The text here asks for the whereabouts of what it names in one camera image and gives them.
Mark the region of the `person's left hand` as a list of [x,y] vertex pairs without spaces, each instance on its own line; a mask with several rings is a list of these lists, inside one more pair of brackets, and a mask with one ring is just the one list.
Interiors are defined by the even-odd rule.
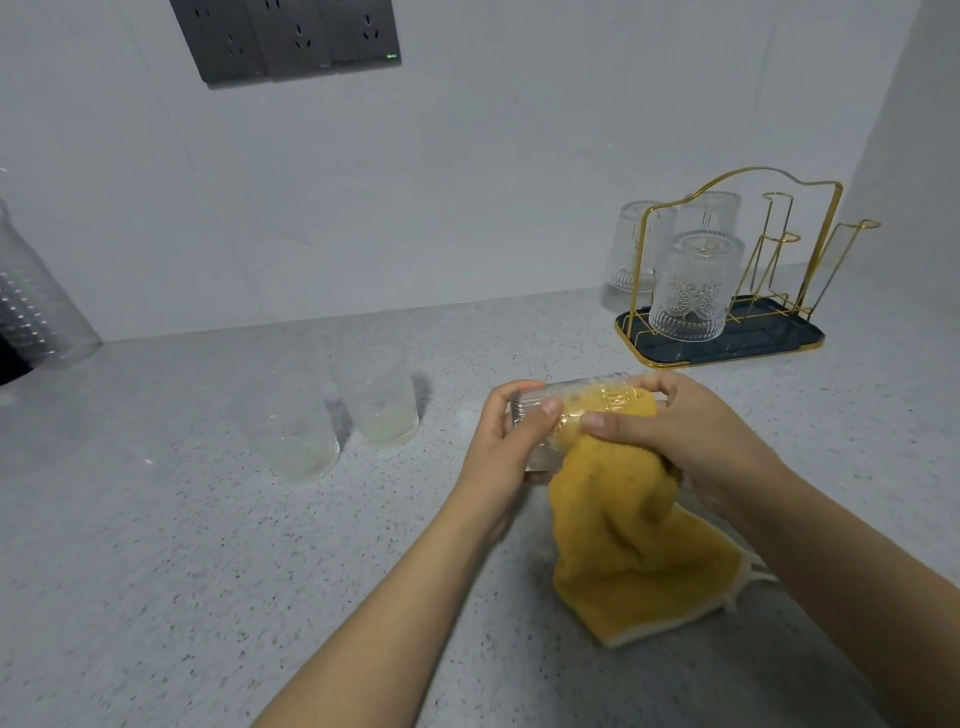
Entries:
[[458,523],[486,543],[499,540],[509,528],[522,500],[526,461],[530,452],[517,452],[517,429],[508,431],[504,416],[511,395],[546,383],[522,379],[501,384],[486,397],[461,471],[447,498]]

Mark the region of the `person's right hand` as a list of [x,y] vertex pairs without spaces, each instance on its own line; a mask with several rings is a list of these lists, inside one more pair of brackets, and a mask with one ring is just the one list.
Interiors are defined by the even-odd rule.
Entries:
[[736,524],[762,499],[798,477],[774,450],[705,385],[671,370],[631,380],[666,396],[652,420],[654,448],[691,481],[700,500]]

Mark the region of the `embossed clear drinking glass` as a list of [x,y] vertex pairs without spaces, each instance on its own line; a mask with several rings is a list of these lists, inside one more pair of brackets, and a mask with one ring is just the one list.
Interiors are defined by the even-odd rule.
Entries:
[[305,486],[337,464],[341,445],[317,379],[273,370],[243,382],[230,399],[238,429],[278,478]]
[[744,242],[707,230],[678,234],[662,253],[649,326],[682,343],[719,337],[735,295]]
[[420,415],[404,347],[390,339],[347,341],[330,373],[354,428],[367,445],[389,450],[418,432]]
[[[606,260],[608,286],[632,292],[640,224],[647,210],[656,204],[655,200],[633,200],[621,208]],[[674,236],[676,218],[676,207],[656,209],[647,218],[637,288],[639,294],[652,293],[656,286],[658,258]]]
[[678,207],[674,235],[709,233],[723,237],[737,235],[742,198],[731,191],[704,191]]
[[567,454],[580,435],[580,419],[585,412],[623,411],[631,403],[641,400],[641,392],[641,388],[631,383],[628,373],[615,372],[543,384],[512,394],[504,416],[507,431],[513,431],[548,399],[555,398],[563,404],[558,422],[527,458],[527,482],[546,484],[563,467]]

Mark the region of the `yellow cleaning cloth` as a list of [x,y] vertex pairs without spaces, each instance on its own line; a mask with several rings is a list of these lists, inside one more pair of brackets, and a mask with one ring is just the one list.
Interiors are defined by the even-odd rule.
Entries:
[[[658,407],[641,390],[630,415]],[[548,485],[553,586],[605,648],[734,610],[764,563],[677,502],[681,472],[653,450],[580,435]]]

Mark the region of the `person's left forearm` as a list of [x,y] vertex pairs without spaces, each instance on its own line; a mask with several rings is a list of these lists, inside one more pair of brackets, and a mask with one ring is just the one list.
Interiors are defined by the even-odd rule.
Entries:
[[250,728],[413,728],[522,487],[463,480],[385,578]]

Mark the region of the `person's right forearm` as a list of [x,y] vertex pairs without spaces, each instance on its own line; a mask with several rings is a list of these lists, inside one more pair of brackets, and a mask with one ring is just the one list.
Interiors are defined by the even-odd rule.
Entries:
[[960,728],[960,588],[783,464],[729,491],[729,520],[902,718]]

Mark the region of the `dark blue gold-rimmed tray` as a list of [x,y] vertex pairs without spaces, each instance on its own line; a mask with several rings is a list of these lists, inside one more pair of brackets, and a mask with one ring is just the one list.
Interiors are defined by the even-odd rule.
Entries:
[[721,335],[708,342],[680,342],[648,324],[650,307],[621,313],[614,328],[636,359],[654,369],[679,369],[752,358],[792,355],[821,348],[822,330],[792,312],[779,297],[739,295]]

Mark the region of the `clear textured plastic pitcher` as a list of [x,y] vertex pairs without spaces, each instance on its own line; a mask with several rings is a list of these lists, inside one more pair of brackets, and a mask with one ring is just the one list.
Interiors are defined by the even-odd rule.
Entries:
[[103,340],[14,226],[0,198],[0,336],[31,369],[66,369]]

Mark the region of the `black object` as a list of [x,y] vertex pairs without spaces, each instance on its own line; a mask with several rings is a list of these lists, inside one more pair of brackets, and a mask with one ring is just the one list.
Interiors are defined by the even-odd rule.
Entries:
[[0,333],[0,387],[16,382],[33,370],[34,367]]

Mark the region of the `grey wall power socket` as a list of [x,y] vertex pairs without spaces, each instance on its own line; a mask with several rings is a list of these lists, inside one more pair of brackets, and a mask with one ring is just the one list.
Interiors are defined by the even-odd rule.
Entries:
[[317,0],[244,0],[270,79],[316,76],[333,66]]
[[392,0],[318,0],[333,67],[399,65]]
[[244,0],[170,0],[170,4],[200,79],[208,87],[229,88],[268,79]]

